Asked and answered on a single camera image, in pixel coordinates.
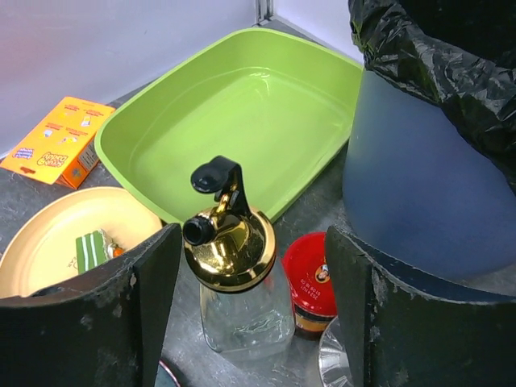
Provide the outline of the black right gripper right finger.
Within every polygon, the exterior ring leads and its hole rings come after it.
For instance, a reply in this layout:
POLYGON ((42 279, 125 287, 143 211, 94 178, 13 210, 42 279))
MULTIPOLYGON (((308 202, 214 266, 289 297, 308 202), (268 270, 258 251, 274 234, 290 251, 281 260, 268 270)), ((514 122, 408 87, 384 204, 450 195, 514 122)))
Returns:
POLYGON ((325 250, 354 385, 514 385, 513 297, 435 277, 336 226, 325 250))

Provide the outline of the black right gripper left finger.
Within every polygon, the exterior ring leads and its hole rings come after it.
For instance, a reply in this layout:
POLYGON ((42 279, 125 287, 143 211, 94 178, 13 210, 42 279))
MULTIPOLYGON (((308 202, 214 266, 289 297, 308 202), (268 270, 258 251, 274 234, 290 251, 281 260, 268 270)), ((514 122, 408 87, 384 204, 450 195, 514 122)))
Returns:
POLYGON ((1 300, 3 386, 153 386, 181 260, 169 224, 29 297, 1 300))

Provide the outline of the silver lid spice jar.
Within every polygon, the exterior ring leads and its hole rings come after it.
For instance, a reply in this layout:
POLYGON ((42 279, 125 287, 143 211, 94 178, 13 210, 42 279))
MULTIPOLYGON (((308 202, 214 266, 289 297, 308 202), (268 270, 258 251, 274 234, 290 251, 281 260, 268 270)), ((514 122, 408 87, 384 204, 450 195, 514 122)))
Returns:
POLYGON ((338 317, 327 325, 319 340, 318 372, 324 387, 353 387, 338 317))

